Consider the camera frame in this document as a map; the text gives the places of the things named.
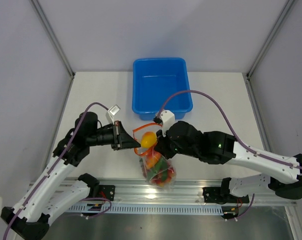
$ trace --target plastic bag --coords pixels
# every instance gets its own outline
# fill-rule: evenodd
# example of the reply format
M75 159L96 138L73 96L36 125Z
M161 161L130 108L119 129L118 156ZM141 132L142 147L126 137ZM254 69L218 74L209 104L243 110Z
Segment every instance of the plastic bag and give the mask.
M143 176L148 182L163 188L174 182L176 171L170 160L154 150L157 140L156 137L154 139L152 135L155 136L156 132L161 128L162 126L156 123L143 125L133 130L133 138L139 143L144 142L145 146L149 145L149 147L134 149L135 154L139 156Z

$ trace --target blue container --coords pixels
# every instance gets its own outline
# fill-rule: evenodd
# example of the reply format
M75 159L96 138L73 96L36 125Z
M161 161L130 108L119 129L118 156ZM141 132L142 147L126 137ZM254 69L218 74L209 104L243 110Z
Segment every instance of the blue container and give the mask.
M187 65L182 58L144 58L133 63L132 110L142 120L152 120L168 97L189 89ZM175 119L182 119L192 108L190 93L175 96L165 106Z

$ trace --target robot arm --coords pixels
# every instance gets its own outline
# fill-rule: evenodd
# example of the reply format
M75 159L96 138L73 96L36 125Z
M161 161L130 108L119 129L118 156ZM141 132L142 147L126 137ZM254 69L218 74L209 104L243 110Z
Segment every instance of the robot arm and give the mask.
M204 199L207 202L236 203L237 198L247 194L267 192L286 199L302 198L302 170L296 168L302 167L302 154L277 155L240 143L224 132L202 133L187 122L175 122L174 114L169 110L162 111L160 119L162 130L157 132L158 142L154 149L167 159L183 154L208 164L237 165L263 173L245 178L225 178L220 189L205 188L204 191L214 190L217 195L206 199L206 194L213 194L206 192Z
M99 196L99 181L87 173L81 175L70 189L56 197L53 194L90 153L90 147L103 145L111 145L113 150L140 147L120 121L112 120L110 124L98 128L95 113L85 112L85 116L82 113L75 121L75 128L70 129L57 144L53 157L31 189L13 207L4 207L1 218L23 239L42 239L50 225L73 204Z

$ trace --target gray wall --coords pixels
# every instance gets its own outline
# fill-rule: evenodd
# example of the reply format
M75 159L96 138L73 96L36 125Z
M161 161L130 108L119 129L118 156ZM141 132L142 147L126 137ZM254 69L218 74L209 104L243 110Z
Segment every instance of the gray wall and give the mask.
M302 0L298 0L252 80L272 148L302 153ZM302 212L302 200L299 202Z
M189 71L249 70L287 0L39 0L75 72L181 57Z
M30 2L0 1L0 196L4 205L17 202L39 174L69 84ZM0 239L4 231L0 221Z

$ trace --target purple cable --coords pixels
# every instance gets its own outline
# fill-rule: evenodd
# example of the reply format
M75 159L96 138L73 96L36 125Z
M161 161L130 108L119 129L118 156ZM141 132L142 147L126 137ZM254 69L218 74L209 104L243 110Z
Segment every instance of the purple cable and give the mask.
M244 210L244 212L241 213L239 216L237 216L237 217L235 217L235 218L232 218L232 219L235 220L235 219L242 218L243 215L245 215L245 214L249 211L249 209L252 207L253 201L254 201L254 200L255 200L255 194L252 194L252 199L251 199L251 202L250 202L249 206L247 207L247 209Z
M160 111L158 112L157 114L157 118L160 117L160 114L162 113L162 111L164 110L165 106L167 105L167 103L175 96L177 95L180 95L180 94L186 94L186 93L194 93L194 94L200 94L202 96L205 96L206 98L210 99L214 104L215 106L219 109L220 113L222 114L227 126L229 127L229 129L231 130L232 134L234 135L235 139L239 142L239 144L245 148L247 151L249 151L250 153L254 154L254 155L258 155L259 157L261 158L264 158L264 159L267 159L267 160L270 160L272 162L275 162L275 163L278 163L278 164L282 164L282 165L286 165L286 166L289 166L291 168L296 168L296 169L301 169L302 170L302 166L294 166L292 163L289 163L289 162L286 162L286 161L281 161L281 160L278 160L278 159L275 159L273 157L270 157L270 156L267 156L267 155L264 155L264 154L257 154L256 151L254 151L253 149L251 149L250 147L248 147L240 138L239 136L237 135L236 131L233 129L233 127L231 126L231 123L230 121L228 120L225 112L222 110L221 106L217 103L216 100L214 100L211 96L209 96L208 94L204 93L204 92L201 92L201 91L196 91L196 90L183 90L183 91L178 91L174 94L172 94L165 102L164 104L162 105L162 107L160 108Z
M80 118L80 121L78 122L74 132L73 132L73 135L71 136L69 142L67 143L66 147L64 148L64 150L62 151L62 153L60 154L60 156L57 158L57 160L53 163L52 167L47 171L47 174L48 176L50 175L50 173L54 170L55 166L58 164L58 162L62 159L62 157L64 156L64 154L66 153L66 151L69 149L73 139L75 138L79 128L80 128L80 125L82 124L87 112L89 111L89 109L93 106L93 105L99 105L101 107L103 107L104 109L108 110L108 108L106 106L104 106L103 104L99 103L99 102L93 102L91 103L89 106L87 106L87 108L85 109L85 111L83 112L81 118ZM35 192L38 190L38 188L41 186L41 184L44 182L44 180L48 177L48 176L44 176L43 178L41 178L41 180L37 183L37 185L34 187L34 189L30 192L30 194L27 196L27 198L25 199L25 201L23 202L22 206L26 206L29 202L29 200L32 198L32 196L35 194ZM16 214L13 216L13 218L11 219L11 221L9 222L9 224L7 225L7 228L4 232L4 235L3 235L3 240L6 240L7 239L7 236L8 236L8 233L9 233L9 230L12 226L12 224L14 223L14 221L16 220L16 218L18 217L18 215L21 213L22 209L20 208Z
M104 198L104 197L89 197L89 198L82 199L82 201L97 201L97 200L108 202L109 207L106 210L103 210L102 212L99 212L93 216L88 216L87 217L88 219L93 219L93 218L99 217L99 216L105 214L107 211L109 211L112 207L112 202L109 199Z
M93 218L96 218L96 217L98 217L98 216L101 216L101 215L103 215L103 214L105 214L107 211L109 211L110 209L111 209L111 207L112 207L112 202L109 200L109 199L107 199L107 198L104 198L104 197L90 197L90 198L84 198L84 199L82 199L81 201L106 201L106 202L108 202L109 203L109 207L106 209L106 210L103 210L102 212L99 212L99 213L97 213L97 214L95 214L95 215L93 215L93 216L85 216L85 215L79 215L79 214L69 214L69 215L67 215L67 216L65 216L66 218L68 218L68 217L87 217L88 219L93 219Z

